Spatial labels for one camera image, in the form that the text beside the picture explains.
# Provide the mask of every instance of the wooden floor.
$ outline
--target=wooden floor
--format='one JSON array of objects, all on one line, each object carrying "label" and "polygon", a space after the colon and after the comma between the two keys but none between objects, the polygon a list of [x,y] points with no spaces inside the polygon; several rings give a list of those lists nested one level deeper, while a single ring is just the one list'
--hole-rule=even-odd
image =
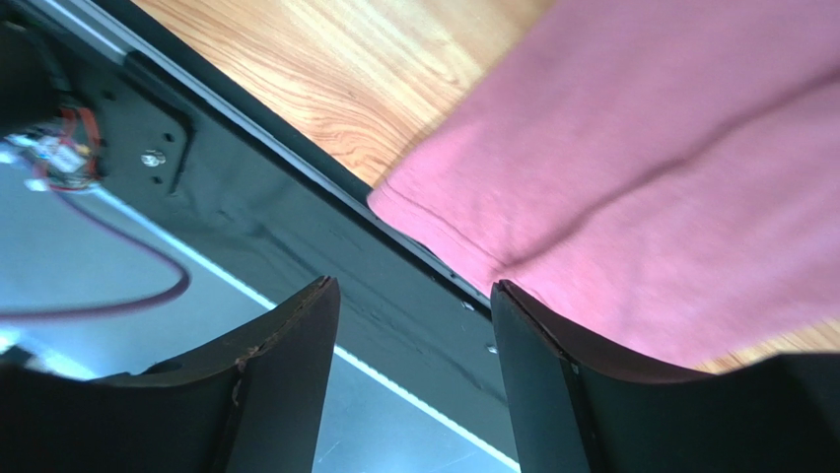
[{"label": "wooden floor", "polygon": [[[554,0],[134,0],[376,185]],[[840,350],[840,320],[710,361]]]}]

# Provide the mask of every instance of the pink cloth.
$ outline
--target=pink cloth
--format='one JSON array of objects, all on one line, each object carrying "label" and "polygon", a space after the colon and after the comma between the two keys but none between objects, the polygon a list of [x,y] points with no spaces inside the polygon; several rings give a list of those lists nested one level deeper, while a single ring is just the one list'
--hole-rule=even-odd
[{"label": "pink cloth", "polygon": [[370,197],[692,366],[840,315],[840,2],[561,0]]}]

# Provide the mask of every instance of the bolt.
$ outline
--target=bolt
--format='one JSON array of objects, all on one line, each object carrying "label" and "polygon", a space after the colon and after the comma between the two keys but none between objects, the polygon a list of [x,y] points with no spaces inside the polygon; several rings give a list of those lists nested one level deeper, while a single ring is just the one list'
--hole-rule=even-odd
[{"label": "bolt", "polygon": [[158,150],[146,150],[140,155],[140,161],[149,168],[155,168],[165,163],[167,157]]}]

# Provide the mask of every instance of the wire bundle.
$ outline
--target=wire bundle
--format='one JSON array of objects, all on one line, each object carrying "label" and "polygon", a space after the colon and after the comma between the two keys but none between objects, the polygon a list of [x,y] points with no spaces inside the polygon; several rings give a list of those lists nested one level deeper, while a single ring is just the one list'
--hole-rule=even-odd
[{"label": "wire bundle", "polygon": [[33,163],[33,172],[35,173],[35,176],[37,178],[44,179],[48,183],[49,189],[62,203],[67,206],[67,208],[75,212],[93,226],[131,244],[149,256],[161,261],[178,274],[178,280],[168,289],[149,297],[93,306],[60,307],[34,311],[0,311],[0,321],[29,322],[42,320],[90,319],[103,316],[125,315],[140,310],[148,310],[159,305],[168,304],[179,298],[186,292],[191,283],[189,271],[182,264],[136,236],[131,236],[118,227],[100,219],[95,214],[80,206],[72,197],[70,197],[70,195],[68,195],[85,190],[89,188],[92,183],[99,180],[97,175],[97,157],[102,144],[102,138],[100,137],[99,126],[96,118],[89,108],[81,106],[73,108],[62,107],[60,111],[63,117],[63,126],[59,142],[65,146],[73,145],[73,136],[78,124],[77,116],[81,117],[87,135],[88,145],[91,148],[91,154],[88,156],[86,164],[86,172],[90,178],[83,182],[83,185],[78,187],[64,187],[56,185],[50,182],[47,176],[48,160],[44,160],[43,165],[39,161]]}]

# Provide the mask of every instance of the black metal frame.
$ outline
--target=black metal frame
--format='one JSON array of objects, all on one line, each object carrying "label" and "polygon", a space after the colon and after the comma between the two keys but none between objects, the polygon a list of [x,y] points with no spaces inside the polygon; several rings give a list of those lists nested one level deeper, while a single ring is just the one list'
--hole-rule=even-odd
[{"label": "black metal frame", "polygon": [[[318,274],[337,276],[345,295],[338,343],[516,457],[498,358],[486,349],[494,343],[486,298],[465,289],[455,273],[416,243],[377,222],[363,204],[369,187],[129,0],[96,3],[326,180],[301,171],[288,153],[281,156],[142,52],[115,59],[92,47],[97,39],[89,31],[98,25],[72,30],[43,13],[68,0],[0,1],[36,18],[66,45],[75,54],[71,69],[93,68],[117,78],[157,104],[159,110],[151,114],[167,115],[168,123],[177,122],[184,130],[186,143],[178,135],[174,146],[184,146],[185,153],[179,158],[172,150],[175,156],[168,156],[166,164],[174,173],[150,174],[161,170],[143,169],[135,153],[166,146],[159,139],[163,128],[114,117],[122,114],[122,93],[114,93],[118,100],[109,102],[97,90],[101,85],[84,85],[95,79],[83,79],[106,133],[129,136],[132,130],[151,130],[148,145],[139,136],[123,145],[121,138],[105,135],[104,186],[109,191],[274,301],[288,298]],[[57,10],[49,11],[55,15]],[[178,166],[169,168],[170,159]],[[155,184],[155,176],[164,183]]]}]

